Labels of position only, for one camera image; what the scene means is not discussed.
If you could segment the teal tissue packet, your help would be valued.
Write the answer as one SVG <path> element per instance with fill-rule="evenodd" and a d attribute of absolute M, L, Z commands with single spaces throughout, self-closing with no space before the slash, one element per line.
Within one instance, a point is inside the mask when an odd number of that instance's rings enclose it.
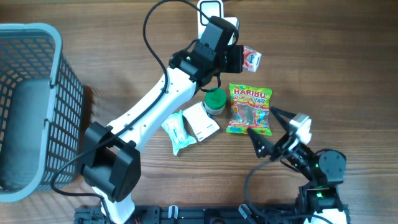
<path fill-rule="evenodd" d="M 164 131 L 169 135 L 172 142 L 173 154 L 178 155 L 178 152 L 191 145 L 195 144 L 197 140 L 189 135 L 185 129 L 183 122 L 182 111 L 171 114 L 161 125 Z"/>

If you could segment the red white candy packet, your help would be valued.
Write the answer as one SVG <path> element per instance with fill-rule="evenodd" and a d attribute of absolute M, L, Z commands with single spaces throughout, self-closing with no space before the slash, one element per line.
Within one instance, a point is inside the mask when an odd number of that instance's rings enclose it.
<path fill-rule="evenodd" d="M 243 68 L 250 72 L 256 72 L 259 67 L 262 54 L 248 46 L 244 46 L 243 56 Z"/>

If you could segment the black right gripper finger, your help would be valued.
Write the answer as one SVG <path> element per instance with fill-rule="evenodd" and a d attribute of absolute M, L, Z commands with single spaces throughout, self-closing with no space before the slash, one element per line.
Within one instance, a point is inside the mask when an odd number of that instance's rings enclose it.
<path fill-rule="evenodd" d="M 293 119 L 296 116 L 296 114 L 278 109 L 274 106 L 270 107 L 270 112 L 274 115 L 274 117 L 279 122 L 279 124 L 283 127 L 283 129 L 286 132 L 288 132 L 290 120 Z"/>
<path fill-rule="evenodd" d="M 248 128 L 248 135 L 254 146 L 257 158 L 272 157 L 274 155 L 274 144 L 268 141 L 263 135 L 255 132 L 252 128 Z"/>

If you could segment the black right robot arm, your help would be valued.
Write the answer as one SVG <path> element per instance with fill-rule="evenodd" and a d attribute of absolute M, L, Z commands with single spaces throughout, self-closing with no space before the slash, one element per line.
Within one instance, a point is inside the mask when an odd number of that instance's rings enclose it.
<path fill-rule="evenodd" d="M 249 196 L 248 183 L 252 175 L 266 165 L 259 164 L 249 172 L 244 182 L 246 203 L 239 212 L 250 223 L 254 217 L 264 223 L 349 223 L 348 206 L 339 195 L 338 186 L 344 182 L 346 156 L 333 149 L 313 152 L 308 143 L 312 138 L 311 118 L 302 113 L 290 113 L 278 108 L 270 109 L 285 134 L 276 142 L 268 141 L 252 128 L 247 130 L 256 156 L 266 157 L 268 162 L 280 161 L 295 172 L 301 173 L 308 183 L 299 187 L 293 204 L 256 206 Z"/>

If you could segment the white snack packet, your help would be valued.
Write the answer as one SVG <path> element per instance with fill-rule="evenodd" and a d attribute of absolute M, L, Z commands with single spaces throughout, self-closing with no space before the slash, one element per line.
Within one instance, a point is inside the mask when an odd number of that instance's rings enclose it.
<path fill-rule="evenodd" d="M 208 116 L 202 102 L 183 110 L 183 116 L 200 142 L 220 129 L 217 122 Z"/>

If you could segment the Haribo gummy bag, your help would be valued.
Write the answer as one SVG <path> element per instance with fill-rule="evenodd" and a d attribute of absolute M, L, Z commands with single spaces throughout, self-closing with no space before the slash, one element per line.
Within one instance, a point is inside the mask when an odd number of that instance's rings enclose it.
<path fill-rule="evenodd" d="M 271 136 L 269 101 L 272 96 L 272 90 L 270 88 L 230 83 L 229 91 L 231 96 L 231 119 L 226 132 L 247 134 L 250 128 L 255 133 Z"/>

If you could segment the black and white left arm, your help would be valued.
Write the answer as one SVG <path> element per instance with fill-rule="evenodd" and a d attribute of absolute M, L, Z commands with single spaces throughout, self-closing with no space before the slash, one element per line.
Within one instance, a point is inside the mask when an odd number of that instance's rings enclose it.
<path fill-rule="evenodd" d="M 161 124 L 213 77 L 243 70 L 237 18 L 212 16 L 201 29 L 200 38 L 171 56 L 161 79 L 130 110 L 85 132 L 78 171 L 103 198 L 110 223 L 126 223 L 134 213 L 131 192 L 141 177 L 141 152 Z"/>

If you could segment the green lid jar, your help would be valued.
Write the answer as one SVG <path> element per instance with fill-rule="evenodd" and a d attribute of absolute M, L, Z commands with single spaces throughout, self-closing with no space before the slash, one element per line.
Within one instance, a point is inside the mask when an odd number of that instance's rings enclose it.
<path fill-rule="evenodd" d="M 226 106 L 225 91 L 217 88 L 215 91 L 206 93 L 204 105 L 209 114 L 215 116 L 221 114 Z"/>

